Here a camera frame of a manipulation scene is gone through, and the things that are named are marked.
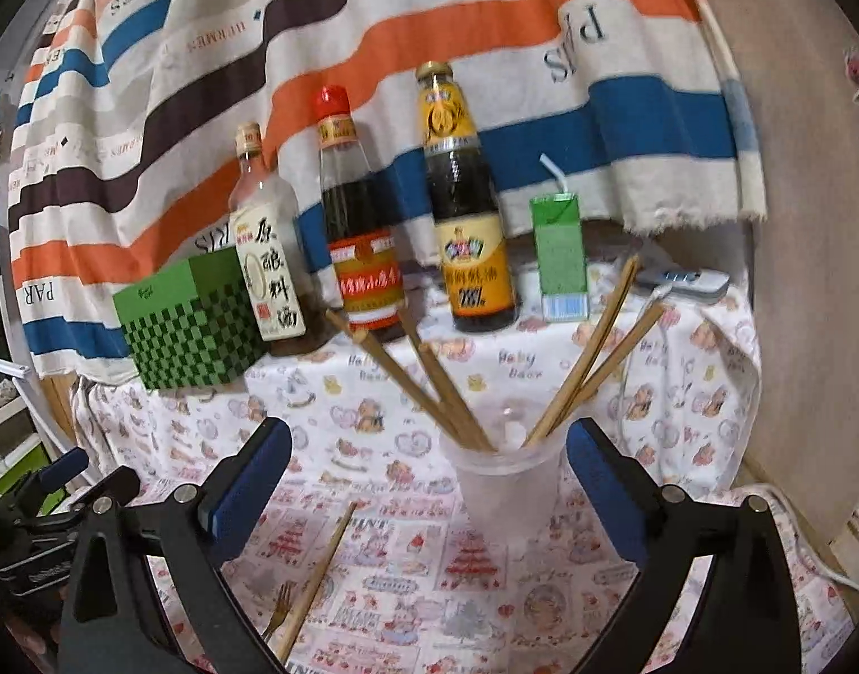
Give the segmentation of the wooden cabinet panel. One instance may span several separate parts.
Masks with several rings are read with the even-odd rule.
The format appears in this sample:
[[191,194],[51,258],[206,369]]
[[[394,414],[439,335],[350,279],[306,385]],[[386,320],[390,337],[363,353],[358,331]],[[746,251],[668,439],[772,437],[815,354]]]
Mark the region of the wooden cabinet panel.
[[859,103],[834,0],[710,0],[750,98],[766,176],[755,227],[763,399],[748,461],[815,537],[859,504]]

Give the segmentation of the bear print tablecloth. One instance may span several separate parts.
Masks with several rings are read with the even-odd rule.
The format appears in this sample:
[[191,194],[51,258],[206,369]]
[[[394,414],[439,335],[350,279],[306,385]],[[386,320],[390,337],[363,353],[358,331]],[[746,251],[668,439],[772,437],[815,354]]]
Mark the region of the bear print tablecloth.
[[[623,562],[565,459],[568,425],[524,447],[594,332],[524,300],[501,332],[455,333],[440,290],[423,345],[500,452],[462,449],[346,335],[301,358],[268,358],[231,385],[147,390],[79,380],[78,440],[102,472],[130,466],[141,500],[201,482],[267,416],[288,423],[290,464],[224,577],[254,627],[280,588],[299,596],[338,519],[346,534],[310,608],[291,672],[570,672],[637,573]],[[842,595],[802,551],[793,517],[763,487],[728,490],[760,400],[754,315],[743,289],[716,303],[670,290],[664,311],[570,420],[591,416],[655,484],[740,505],[763,494],[791,571],[802,672],[819,672],[853,630]]]

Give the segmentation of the green checkered box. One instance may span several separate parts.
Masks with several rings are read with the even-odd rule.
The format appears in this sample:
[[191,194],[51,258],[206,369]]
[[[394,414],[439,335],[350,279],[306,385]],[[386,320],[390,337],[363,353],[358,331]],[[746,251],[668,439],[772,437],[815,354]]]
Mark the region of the green checkered box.
[[166,266],[113,303],[148,390],[230,384],[267,353],[235,248]]

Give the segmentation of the clear cooking wine bottle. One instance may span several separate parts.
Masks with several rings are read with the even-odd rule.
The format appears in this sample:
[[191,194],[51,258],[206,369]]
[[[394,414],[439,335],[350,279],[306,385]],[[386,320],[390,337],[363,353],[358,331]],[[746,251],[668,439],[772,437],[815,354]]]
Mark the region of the clear cooking wine bottle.
[[256,122],[235,133],[239,178],[229,198],[229,227],[254,319],[271,353],[305,352],[320,335],[317,290],[295,219],[294,189],[269,169]]

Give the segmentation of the translucent plastic cup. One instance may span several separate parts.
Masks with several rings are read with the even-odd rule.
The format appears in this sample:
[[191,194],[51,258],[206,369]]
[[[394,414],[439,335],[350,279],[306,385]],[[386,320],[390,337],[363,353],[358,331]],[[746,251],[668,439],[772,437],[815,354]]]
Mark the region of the translucent plastic cup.
[[521,548],[538,539],[558,503],[566,431],[524,447],[541,418],[534,400],[486,400],[474,409],[495,452],[468,450],[440,438],[440,452],[454,468],[470,525],[485,541]]

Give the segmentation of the red cap vinegar bottle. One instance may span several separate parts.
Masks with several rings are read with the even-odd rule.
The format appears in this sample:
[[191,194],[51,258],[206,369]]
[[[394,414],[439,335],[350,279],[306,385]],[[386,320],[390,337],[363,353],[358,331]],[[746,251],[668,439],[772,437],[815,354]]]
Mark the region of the red cap vinegar bottle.
[[404,335],[397,315],[404,279],[346,88],[321,87],[316,114],[325,236],[342,307],[353,327],[388,343]]

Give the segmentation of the striped Hermes blanket backdrop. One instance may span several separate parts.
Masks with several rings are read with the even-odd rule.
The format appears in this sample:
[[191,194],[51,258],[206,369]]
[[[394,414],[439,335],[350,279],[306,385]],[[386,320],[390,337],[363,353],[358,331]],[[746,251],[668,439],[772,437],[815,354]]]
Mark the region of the striped Hermes blanket backdrop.
[[316,97],[346,88],[400,253],[438,258],[416,71],[451,64],[510,234],[551,186],[637,234],[766,214],[759,140],[707,0],[55,0],[17,105],[11,272],[36,371],[134,374],[113,298],[227,234],[231,137],[262,129],[329,271]]

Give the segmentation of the yellow label oyster sauce bottle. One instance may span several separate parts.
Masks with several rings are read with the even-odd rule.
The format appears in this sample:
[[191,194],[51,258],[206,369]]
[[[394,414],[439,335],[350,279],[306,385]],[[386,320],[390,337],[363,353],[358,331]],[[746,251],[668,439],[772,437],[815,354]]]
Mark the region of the yellow label oyster sauce bottle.
[[453,67],[416,70],[417,113],[438,260],[455,327],[493,332],[517,317],[495,181]]

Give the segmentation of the green drink carton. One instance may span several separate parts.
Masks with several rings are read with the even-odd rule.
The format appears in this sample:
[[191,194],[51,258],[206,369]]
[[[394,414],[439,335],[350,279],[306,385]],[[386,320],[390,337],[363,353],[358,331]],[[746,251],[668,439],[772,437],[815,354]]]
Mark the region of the green drink carton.
[[539,155],[539,163],[556,181],[554,192],[530,199],[542,315],[549,322],[583,321],[590,296],[579,197],[549,155]]

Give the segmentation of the white power strip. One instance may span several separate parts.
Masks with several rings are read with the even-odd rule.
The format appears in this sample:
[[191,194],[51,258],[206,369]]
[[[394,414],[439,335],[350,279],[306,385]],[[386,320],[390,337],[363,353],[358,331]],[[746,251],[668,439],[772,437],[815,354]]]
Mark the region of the white power strip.
[[728,292],[731,280],[720,271],[646,268],[637,274],[637,283],[650,289],[669,288],[672,294],[714,304]]

